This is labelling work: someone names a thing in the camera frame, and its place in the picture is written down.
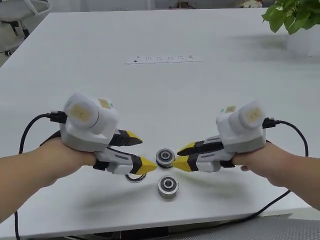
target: electrical outlet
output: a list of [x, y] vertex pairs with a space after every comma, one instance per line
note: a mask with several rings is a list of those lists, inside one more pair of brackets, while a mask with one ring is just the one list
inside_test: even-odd
[[126, 64], [169, 64], [192, 62], [202, 62], [202, 59], [194, 55], [136, 56], [128, 60]]

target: white table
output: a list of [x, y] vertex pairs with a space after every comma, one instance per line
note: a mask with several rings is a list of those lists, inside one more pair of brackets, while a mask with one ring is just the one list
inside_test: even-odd
[[[122, 150], [155, 160], [157, 150], [177, 151], [217, 134], [222, 107], [259, 100], [269, 116], [296, 124], [310, 155], [320, 157], [320, 60], [285, 50], [282, 29], [262, 24], [263, 9], [52, 13], [0, 69], [0, 154], [18, 151], [21, 134], [36, 115], [62, 109], [74, 92], [108, 96], [120, 112], [118, 127], [144, 144]], [[188, 55], [196, 63], [136, 64], [136, 55]], [[25, 150], [58, 129], [41, 120]], [[286, 126], [268, 139], [304, 154]], [[172, 201], [157, 193], [163, 175], [176, 176]], [[161, 168], [139, 183], [84, 167], [40, 190], [19, 210], [20, 234], [53, 237], [230, 220], [259, 210], [285, 192], [239, 168], [187, 173]], [[306, 208], [294, 194], [265, 214]], [[0, 238], [14, 236], [14, 221], [0, 224]]]

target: white chair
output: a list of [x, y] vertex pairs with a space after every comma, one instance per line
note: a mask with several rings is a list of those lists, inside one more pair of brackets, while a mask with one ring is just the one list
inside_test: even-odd
[[[10, 24], [15, 35], [18, 36], [16, 28], [19, 24], [22, 27], [24, 38], [30, 33], [23, 24], [23, 20], [32, 16], [43, 15], [51, 10], [51, 4], [48, 0], [0, 0], [0, 21]], [[12, 54], [11, 49], [2, 49], [0, 52], [7, 56]]]

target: floor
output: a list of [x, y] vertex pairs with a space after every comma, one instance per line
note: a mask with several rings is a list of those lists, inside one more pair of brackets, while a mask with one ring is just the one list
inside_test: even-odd
[[[10, 45], [17, 40], [17, 37], [11, 30], [10, 26], [0, 23], [0, 47], [4, 45]], [[7, 56], [0, 53], [0, 67], [8, 59]], [[313, 208], [298, 209], [290, 216], [292, 219], [308, 219], [308, 220], [320, 220], [320, 211]]]

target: metal bearing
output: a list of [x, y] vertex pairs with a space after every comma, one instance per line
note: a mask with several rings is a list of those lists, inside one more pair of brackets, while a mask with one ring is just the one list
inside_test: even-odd
[[163, 176], [158, 181], [158, 192], [164, 199], [174, 198], [179, 190], [179, 183], [173, 176]]
[[175, 159], [175, 153], [173, 151], [168, 148], [163, 148], [156, 153], [155, 161], [161, 168], [169, 169], [172, 167]]

